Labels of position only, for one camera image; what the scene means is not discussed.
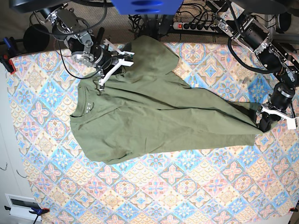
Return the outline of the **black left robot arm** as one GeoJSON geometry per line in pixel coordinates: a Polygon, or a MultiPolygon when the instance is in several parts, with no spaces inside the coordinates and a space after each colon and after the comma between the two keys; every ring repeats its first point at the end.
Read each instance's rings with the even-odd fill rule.
{"type": "Polygon", "coordinates": [[[266,132],[270,130],[273,122],[284,119],[287,128],[295,130],[299,118],[295,115],[292,99],[299,86],[299,63],[279,43],[272,40],[268,28],[255,17],[237,11],[230,2],[225,2],[217,9],[214,20],[215,25],[229,36],[230,53],[246,69],[260,74],[273,74],[279,81],[269,101],[261,105],[259,128],[266,132]],[[233,51],[232,41],[254,53],[264,69],[250,67],[244,63],[233,51]]]}

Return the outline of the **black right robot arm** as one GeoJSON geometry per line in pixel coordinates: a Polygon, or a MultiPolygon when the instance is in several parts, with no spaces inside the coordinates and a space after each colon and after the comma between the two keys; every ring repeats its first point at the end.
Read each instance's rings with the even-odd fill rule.
{"type": "Polygon", "coordinates": [[[106,74],[119,61],[132,61],[132,56],[127,53],[120,50],[109,51],[108,47],[112,47],[112,44],[108,40],[104,41],[106,46],[101,47],[104,28],[101,28],[95,36],[89,23],[76,16],[74,9],[68,9],[66,3],[35,11],[34,15],[37,16],[38,13],[44,18],[43,21],[41,19],[38,21],[51,23],[51,34],[71,51],[71,59],[74,62],[94,67],[106,74]]]}

